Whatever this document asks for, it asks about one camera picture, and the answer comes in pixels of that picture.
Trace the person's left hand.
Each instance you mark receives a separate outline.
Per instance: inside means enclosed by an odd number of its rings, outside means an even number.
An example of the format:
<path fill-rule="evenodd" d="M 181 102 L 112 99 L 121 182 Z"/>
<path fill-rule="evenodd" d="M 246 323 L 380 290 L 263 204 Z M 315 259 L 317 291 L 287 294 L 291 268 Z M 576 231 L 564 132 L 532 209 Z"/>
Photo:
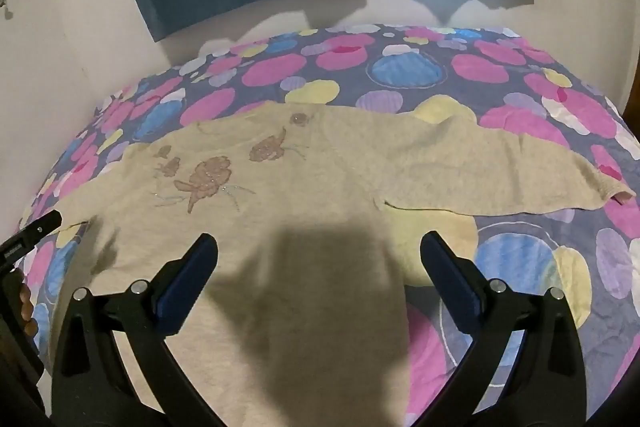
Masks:
<path fill-rule="evenodd" d="M 21 299 L 21 317 L 25 321 L 24 333 L 27 337 L 32 338 L 38 332 L 38 324 L 32 314 L 34 313 L 34 306 L 30 301 L 32 294 L 26 284 L 21 285 L 20 299 Z"/>

